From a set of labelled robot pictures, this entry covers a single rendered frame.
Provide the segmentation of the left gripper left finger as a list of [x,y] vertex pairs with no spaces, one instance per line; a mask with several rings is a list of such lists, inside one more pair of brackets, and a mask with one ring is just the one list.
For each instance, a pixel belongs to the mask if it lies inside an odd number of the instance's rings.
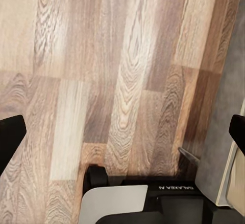
[[0,176],[27,133],[23,115],[0,120]]

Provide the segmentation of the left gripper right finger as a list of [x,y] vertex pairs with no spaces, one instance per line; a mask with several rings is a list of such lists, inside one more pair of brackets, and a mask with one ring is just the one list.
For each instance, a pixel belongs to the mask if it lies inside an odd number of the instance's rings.
[[234,114],[232,116],[229,134],[245,155],[245,116]]

